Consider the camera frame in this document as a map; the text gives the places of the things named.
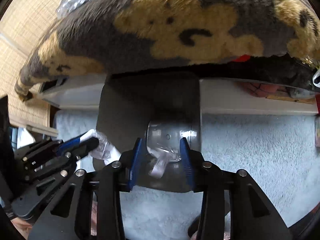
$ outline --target black mount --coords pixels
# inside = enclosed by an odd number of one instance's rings
[[[64,163],[60,171],[49,172],[50,176],[42,180],[35,179],[20,197],[12,201],[16,215],[30,221],[37,218],[28,239],[125,240],[120,192],[130,192],[137,179],[140,158],[143,157],[141,142],[142,139],[138,139],[133,150],[122,153],[119,161],[110,163],[99,172],[86,173],[80,169],[73,173],[77,160],[73,156],[75,152],[79,156],[81,146],[71,151],[70,157],[65,154],[56,157],[57,163]],[[94,146],[92,143],[96,145],[97,142],[87,142],[86,150]],[[88,153],[81,152],[82,157]],[[222,171],[215,164],[204,161],[200,152],[191,150],[185,138],[180,141],[180,154],[192,190],[204,192],[198,240],[223,239],[224,190],[229,190],[230,194],[231,239],[292,239],[279,213],[247,171]],[[70,163],[61,159],[70,159]],[[39,191],[43,185],[48,186]],[[98,198],[97,236],[90,233],[93,192]]]

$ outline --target gray and yellow plush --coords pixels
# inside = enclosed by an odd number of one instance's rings
[[[219,64],[244,54],[319,60],[319,28],[302,0],[91,0],[50,28],[15,90],[28,100],[34,84],[61,76]]]

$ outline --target white shelf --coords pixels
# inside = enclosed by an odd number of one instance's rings
[[[316,104],[256,98],[230,80],[201,80],[200,96],[203,114],[318,114]]]

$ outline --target blue gripper pad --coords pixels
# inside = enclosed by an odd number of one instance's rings
[[[63,144],[61,144],[57,150],[56,155],[61,156],[64,154],[65,150],[78,146],[80,144],[80,137],[73,138]]]
[[[183,170],[187,177],[187,183],[191,187],[191,190],[195,188],[194,171],[192,169],[189,159],[190,147],[187,139],[184,137],[180,140],[180,156],[183,164]]]
[[[143,141],[142,139],[139,138],[136,141],[136,144],[133,149],[134,158],[133,158],[132,166],[130,169],[130,178],[128,183],[129,190],[132,190],[133,186],[136,185],[136,182],[137,182],[137,177],[138,177],[142,156],[143,156],[142,147],[143,147]]]

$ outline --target red object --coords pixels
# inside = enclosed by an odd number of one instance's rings
[[[233,60],[233,62],[246,62],[249,60],[251,57],[249,55],[242,55],[241,57]]]
[[[318,114],[320,114],[320,94],[316,94],[316,102],[317,102]]]

